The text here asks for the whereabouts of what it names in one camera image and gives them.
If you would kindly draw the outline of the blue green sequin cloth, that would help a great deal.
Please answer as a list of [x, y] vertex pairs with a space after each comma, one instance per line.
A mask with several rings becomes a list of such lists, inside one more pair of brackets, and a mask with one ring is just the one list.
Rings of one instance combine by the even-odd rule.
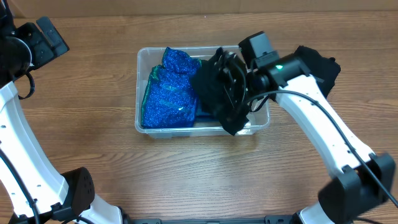
[[152, 68], [141, 106], [141, 125], [146, 129], [191, 128], [198, 97], [190, 78], [201, 60], [167, 47], [161, 64]]

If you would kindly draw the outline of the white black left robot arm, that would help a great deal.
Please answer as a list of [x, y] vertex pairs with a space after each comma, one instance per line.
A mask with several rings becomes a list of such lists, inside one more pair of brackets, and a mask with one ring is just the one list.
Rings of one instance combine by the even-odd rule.
[[15, 81], [68, 52], [48, 17], [16, 27], [1, 1], [1, 182], [14, 207], [11, 223], [130, 223], [129, 215], [95, 193], [84, 167], [59, 173], [33, 134], [21, 108]]

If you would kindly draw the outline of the long black garment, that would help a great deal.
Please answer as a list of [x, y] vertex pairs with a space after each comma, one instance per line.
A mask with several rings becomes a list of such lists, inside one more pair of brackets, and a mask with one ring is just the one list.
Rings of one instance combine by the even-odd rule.
[[[216, 51], [227, 50], [220, 47]], [[221, 90], [219, 84], [217, 84], [216, 75], [215, 52], [210, 59], [201, 62], [201, 67], [190, 78], [190, 83], [200, 102], [207, 107], [208, 112], [220, 122], [226, 132], [234, 136], [243, 129], [249, 120], [247, 119], [247, 115], [228, 115], [223, 112], [216, 112], [216, 103]]]

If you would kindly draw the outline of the blue denim jeans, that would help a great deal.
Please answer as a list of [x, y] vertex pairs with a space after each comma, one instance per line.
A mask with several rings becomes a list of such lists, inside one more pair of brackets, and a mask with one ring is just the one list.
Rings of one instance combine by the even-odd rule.
[[197, 105], [197, 110], [195, 113], [195, 121], [198, 122], [217, 122], [217, 119], [208, 112], [208, 109], [200, 101]]

